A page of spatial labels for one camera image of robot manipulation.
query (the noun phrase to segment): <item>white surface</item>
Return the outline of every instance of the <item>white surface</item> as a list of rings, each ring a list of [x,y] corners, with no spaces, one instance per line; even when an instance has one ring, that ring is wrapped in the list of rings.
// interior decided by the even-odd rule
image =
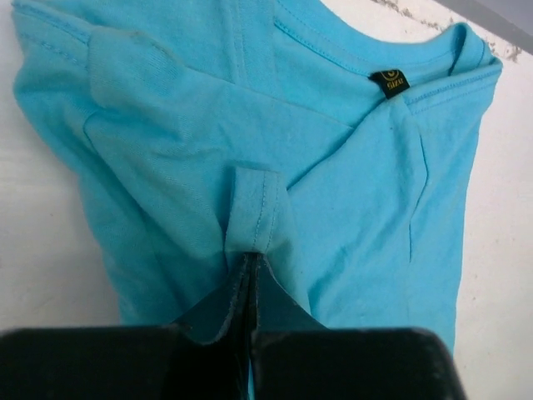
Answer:
[[[0,329],[116,323],[116,298],[75,177],[11,92],[22,57],[0,0]],[[420,41],[461,18],[431,0],[325,0],[383,40]],[[469,188],[456,363],[473,400],[533,398],[533,57],[475,27],[504,73]]]

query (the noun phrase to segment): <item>stitching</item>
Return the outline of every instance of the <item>stitching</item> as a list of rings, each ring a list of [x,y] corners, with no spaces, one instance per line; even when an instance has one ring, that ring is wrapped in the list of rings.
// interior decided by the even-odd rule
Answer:
[[[237,38],[240,38],[241,41],[242,41],[242,35],[240,34],[240,24],[241,22],[240,21],[236,21],[235,19],[236,18],[239,18],[240,17],[240,14],[239,14],[239,4],[236,3],[235,4],[235,8],[237,10],[235,10],[233,7],[229,7],[229,23],[230,23],[230,28],[232,30],[232,39],[233,39],[233,50],[235,51],[235,66],[237,67],[237,82],[238,83],[244,83],[244,87],[247,85],[246,84],[246,79],[243,77],[243,70],[246,68],[245,65],[244,65],[244,59],[241,60],[241,58],[243,58],[244,56],[242,55],[241,52],[239,52],[239,45],[237,44]]]
[[[323,56],[325,59],[331,61],[332,63],[335,63],[339,67],[342,67],[342,68],[346,69],[347,71],[349,71],[351,73],[357,73],[359,75],[368,75],[368,72],[364,72],[364,71],[362,71],[360,69],[356,69],[356,68],[350,67],[350,66],[346,65],[345,63],[343,63],[342,61],[338,60],[337,58],[329,55],[328,53],[323,52],[320,48],[315,47],[314,45],[309,43],[307,40],[305,40],[304,38],[300,37],[298,34],[293,32],[290,28],[288,28],[286,25],[284,25],[280,21],[276,20],[274,22],[274,24],[278,28],[280,28],[283,32],[285,32],[287,35],[291,36],[296,41],[298,41],[299,43],[303,44],[307,48],[310,48],[316,54],[319,54],[319,55]]]
[[[60,55],[66,60],[70,61],[71,63],[78,65],[79,67],[82,67],[84,69],[87,69],[87,65],[84,62],[80,62],[77,58],[73,57],[67,52],[64,52],[61,48],[55,47],[52,44],[48,42],[44,42],[34,36],[28,35],[26,33],[20,33],[20,38],[24,38],[32,43],[36,43],[37,45],[41,46],[42,48],[47,49],[49,52],[52,52],[54,54]]]
[[[450,101],[452,101],[452,100],[455,100],[456,98],[462,98],[462,97],[467,96],[467,95],[469,95],[469,94],[472,94],[472,93],[475,93],[475,92],[479,92],[479,91],[481,91],[481,90],[485,90],[485,89],[487,89],[487,88],[492,88],[492,86],[493,86],[493,85],[492,85],[492,83],[491,83],[491,84],[485,85],[485,86],[483,86],[483,87],[478,87],[477,89],[470,90],[469,92],[465,92],[465,93],[461,93],[461,94],[456,95],[456,96],[449,97],[449,98],[447,98],[446,100],[443,100],[442,102],[437,102],[437,103],[435,103],[435,104],[431,104],[430,106],[425,107],[425,108],[422,108],[422,109],[420,109],[420,110],[415,110],[412,114],[413,114],[413,115],[417,115],[417,114],[423,113],[424,111],[427,111],[427,110],[429,110],[429,109],[431,109],[431,108],[433,108],[433,107],[440,106],[441,104],[448,103],[448,102],[450,102]]]
[[[253,245],[252,245],[252,248],[254,250],[258,250],[256,248],[256,244],[257,244],[257,235],[259,234],[259,224],[261,223],[261,220],[263,218],[263,211],[265,209],[265,202],[266,202],[266,197],[267,197],[267,173],[264,172],[263,173],[263,202],[262,202],[262,205],[261,205],[261,211],[259,212],[259,218],[257,219],[257,225],[256,225],[256,235],[255,237],[253,238]]]
[[[270,243],[272,241],[272,234],[274,233],[274,222],[276,221],[277,202],[279,198],[279,192],[280,192],[280,176],[279,174],[276,174],[276,201],[274,202],[274,210],[273,210],[274,215],[272,216],[270,234],[268,235],[268,243],[266,244],[265,253],[268,251],[268,248],[270,247]]]
[[[469,83],[480,81],[481,79],[488,78],[488,77],[491,77],[493,75],[497,75],[499,73],[500,73],[500,71],[488,72],[488,73],[485,73],[483,75],[480,75],[479,77],[471,77],[469,79],[465,79],[464,81],[455,82],[455,83],[452,83],[452,84],[444,86],[444,87],[439,87],[438,89],[432,90],[431,92],[424,93],[423,95],[421,95],[419,97],[408,99],[406,101],[406,104],[408,106],[410,106],[410,105],[412,105],[414,103],[418,103],[420,100],[423,100],[425,98],[431,97],[431,96],[436,95],[438,93],[444,92],[444,91],[446,91],[448,89],[460,88],[461,86],[465,86],[465,85],[467,85]]]
[[[361,60],[361,61],[364,61],[366,63],[373,63],[372,60],[367,60],[365,58],[362,58],[360,56],[357,56],[356,54],[353,54],[352,52],[350,52],[349,50],[337,45],[336,43],[332,42],[328,37],[324,36],[321,32],[318,32],[315,28],[313,27],[310,27],[309,25],[307,25],[304,21],[302,21],[297,15],[295,15],[290,9],[288,9],[285,4],[283,4],[282,2],[280,2],[279,0],[277,1],[277,3],[282,7],[284,8],[289,14],[292,15],[293,18],[295,18],[299,23],[301,23],[302,25],[304,25],[305,27],[307,27],[308,29],[311,29],[314,33],[316,33],[318,36],[320,36],[322,39],[326,40],[327,42],[329,42],[332,46],[336,47],[336,48],[339,48],[341,49],[342,51],[346,52],[346,53],[350,53],[354,58],[357,58],[358,60]],[[279,21],[278,19],[276,20],[276,23],[280,23],[281,25],[283,25],[284,27],[286,27],[286,25],[284,25],[281,21]],[[423,61],[423,62],[411,62],[411,63],[408,63],[408,64],[402,64],[402,67],[403,66],[410,66],[410,65],[420,65],[420,64],[427,64],[427,63],[431,63],[439,58],[442,58],[450,53],[455,53],[454,50],[450,50],[450,51],[447,51],[443,54],[441,54],[440,56],[436,56],[430,60],[426,60],[426,61]]]
[[[75,37],[75,38],[78,39],[83,44],[87,44],[88,41],[89,41],[89,34],[88,33],[82,31],[81,29],[78,29],[77,27],[74,27],[73,25],[71,25],[68,22],[64,22],[61,19],[59,19],[57,17],[54,17],[53,15],[50,15],[50,14],[48,14],[46,12],[43,12],[43,11],[37,9],[37,8],[32,7],[32,6],[28,6],[28,5],[25,5],[25,4],[20,4],[18,2],[14,2],[12,4],[12,6],[14,8],[18,9],[19,12],[21,14],[23,14],[23,15],[27,15],[29,17],[35,17],[35,16],[40,17],[43,20],[45,20],[46,22],[48,22],[51,25],[53,25],[55,28],[59,28],[59,29],[63,30],[66,33],[71,33],[71,34],[78,35],[79,37]],[[32,16],[32,15],[26,13],[26,12],[23,12],[24,10],[27,11],[27,12],[33,13],[35,15]]]

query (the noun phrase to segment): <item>clothing label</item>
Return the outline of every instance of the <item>clothing label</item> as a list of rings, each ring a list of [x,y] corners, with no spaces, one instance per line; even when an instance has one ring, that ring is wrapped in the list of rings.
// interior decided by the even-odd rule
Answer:
[[[399,69],[390,71],[374,72],[370,79],[380,85],[381,90],[385,93],[386,98],[393,98],[398,93],[409,88],[406,76]]]

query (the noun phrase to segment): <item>light blue t-shirt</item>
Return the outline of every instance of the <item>light blue t-shirt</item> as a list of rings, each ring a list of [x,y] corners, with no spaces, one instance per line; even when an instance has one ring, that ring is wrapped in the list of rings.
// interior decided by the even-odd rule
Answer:
[[[466,188],[501,63],[465,24],[380,42],[318,0],[16,0],[15,95],[79,176],[127,324],[243,252],[330,328],[453,348]],[[369,79],[400,69],[385,99]]]

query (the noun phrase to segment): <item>black label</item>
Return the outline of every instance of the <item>black label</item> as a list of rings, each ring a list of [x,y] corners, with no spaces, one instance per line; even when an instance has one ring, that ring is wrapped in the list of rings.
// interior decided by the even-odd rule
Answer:
[[[409,88],[406,76],[399,69],[390,71],[374,72],[370,76],[371,81],[380,85],[381,90],[385,93],[386,98],[393,98],[398,93]]]

